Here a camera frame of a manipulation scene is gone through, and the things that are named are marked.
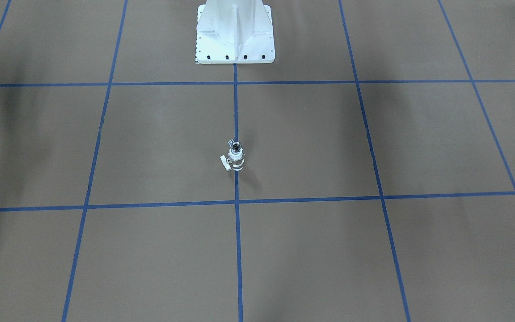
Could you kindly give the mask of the white PPR valve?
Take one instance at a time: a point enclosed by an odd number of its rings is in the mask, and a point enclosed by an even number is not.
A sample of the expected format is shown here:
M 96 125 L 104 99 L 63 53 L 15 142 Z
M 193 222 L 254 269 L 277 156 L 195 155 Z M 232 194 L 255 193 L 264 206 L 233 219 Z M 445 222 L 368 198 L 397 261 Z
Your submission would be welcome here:
M 233 151 L 231 149 L 227 155 L 221 155 L 220 161 L 226 171 L 241 171 L 245 165 L 245 153 L 240 151 Z

